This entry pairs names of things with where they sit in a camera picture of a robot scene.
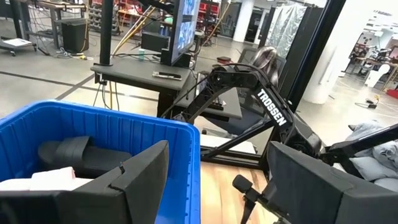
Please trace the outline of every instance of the computer monitor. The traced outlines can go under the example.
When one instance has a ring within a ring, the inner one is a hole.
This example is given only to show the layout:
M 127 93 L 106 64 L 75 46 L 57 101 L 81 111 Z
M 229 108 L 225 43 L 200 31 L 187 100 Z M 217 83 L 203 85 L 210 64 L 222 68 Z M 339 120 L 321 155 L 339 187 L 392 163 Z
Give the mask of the computer monitor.
M 174 65 L 193 45 L 200 0 L 176 0 L 174 4 L 174 19 L 169 45 L 170 65 Z

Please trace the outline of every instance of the black desk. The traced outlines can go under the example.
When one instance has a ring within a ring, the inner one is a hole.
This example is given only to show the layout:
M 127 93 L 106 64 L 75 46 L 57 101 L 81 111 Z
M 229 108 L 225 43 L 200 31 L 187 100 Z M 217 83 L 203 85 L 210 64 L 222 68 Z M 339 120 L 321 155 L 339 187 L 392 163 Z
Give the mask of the black desk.
M 193 85 L 197 83 L 196 79 L 194 76 L 190 75 L 188 77 L 188 80 L 184 87 L 182 88 L 180 94 L 176 97 L 176 100 L 181 98 L 186 92 L 192 88 Z M 192 100 L 195 98 L 195 93 L 196 90 L 193 89 L 189 94 L 188 94 L 188 99 L 184 97 L 181 101 L 179 101 L 176 104 L 175 109 L 173 110 L 173 114 L 179 113 L 181 110 L 185 109 L 188 107 L 188 105 L 192 102 Z M 212 108 L 206 108 L 204 112 L 202 112 L 201 116 L 204 116 L 206 118 L 213 118 L 213 119 L 218 119 L 222 121 L 228 121 L 229 118 L 236 118 L 236 119 L 242 119 L 242 111 L 241 107 L 239 104 L 239 98 L 238 98 L 238 91 L 236 88 L 232 88 L 228 90 L 227 92 L 223 93 L 220 95 L 220 99 L 223 100 L 226 104 L 224 105 L 224 110 L 216 110 Z
M 187 68 L 170 67 L 148 61 L 140 61 L 134 58 L 113 58 L 111 63 L 113 66 L 94 65 L 91 70 L 101 75 L 101 79 L 111 82 L 122 83 L 125 85 L 136 86 L 146 90 L 159 92 L 159 100 L 157 104 L 157 117 L 160 117 L 176 99 L 185 94 L 194 84 L 196 79 L 193 73 Z M 169 72 L 179 74 L 181 81 L 168 80 L 163 78 L 155 78 L 153 72 Z M 173 111 L 168 114 L 177 114 L 185 109 L 195 97 L 195 91 L 191 91 L 188 99 L 184 98 L 177 103 Z M 214 110 L 206 108 L 201 114 L 202 116 L 220 119 L 223 121 L 229 118 L 242 118 L 239 106 L 238 94 L 235 88 L 222 94 L 220 98 L 226 102 L 224 110 Z

